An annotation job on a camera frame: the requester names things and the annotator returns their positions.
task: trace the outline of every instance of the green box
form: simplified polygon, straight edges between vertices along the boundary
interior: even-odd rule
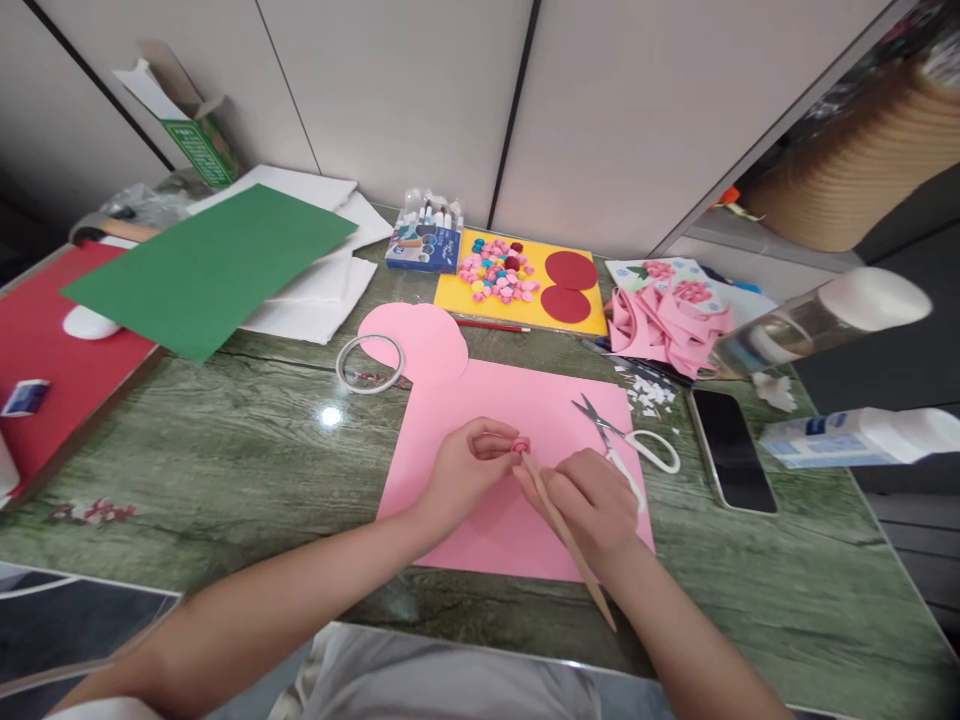
[[[137,47],[136,67],[114,75],[160,121],[210,187],[232,185],[240,164],[212,117],[224,97],[204,102],[166,43],[141,40]]]

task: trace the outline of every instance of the blue packaging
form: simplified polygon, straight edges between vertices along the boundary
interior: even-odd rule
[[[21,380],[10,393],[3,411],[0,411],[0,417],[33,415],[40,408],[40,403],[49,389],[49,380]]]
[[[421,272],[457,272],[463,211],[460,203],[413,188],[406,193],[404,206],[387,246],[387,267]]]

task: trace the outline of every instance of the green cardstock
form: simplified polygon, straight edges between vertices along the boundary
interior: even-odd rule
[[[332,212],[254,185],[62,294],[202,363],[264,300],[356,228]]]

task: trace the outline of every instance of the hand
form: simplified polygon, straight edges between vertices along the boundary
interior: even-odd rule
[[[520,455],[510,446],[520,431],[490,418],[475,418],[440,443],[430,481],[414,505],[440,542],[477,506],[487,490],[510,474]]]
[[[524,495],[550,523],[533,478],[523,465],[514,467]],[[620,560],[642,551],[637,537],[637,498],[630,482],[596,450],[580,450],[557,465],[541,468],[547,497],[573,533],[590,569],[601,582],[615,572]]]

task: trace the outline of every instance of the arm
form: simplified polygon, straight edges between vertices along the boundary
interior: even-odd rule
[[[546,517],[529,474],[523,466],[513,472]],[[610,462],[581,450],[542,474],[590,568],[643,643],[678,720],[793,718],[637,537],[637,500]]]
[[[126,696],[169,720],[206,715],[450,534],[519,461],[509,452],[516,436],[486,418],[467,423],[441,444],[412,507],[265,560],[189,598],[52,712]]]

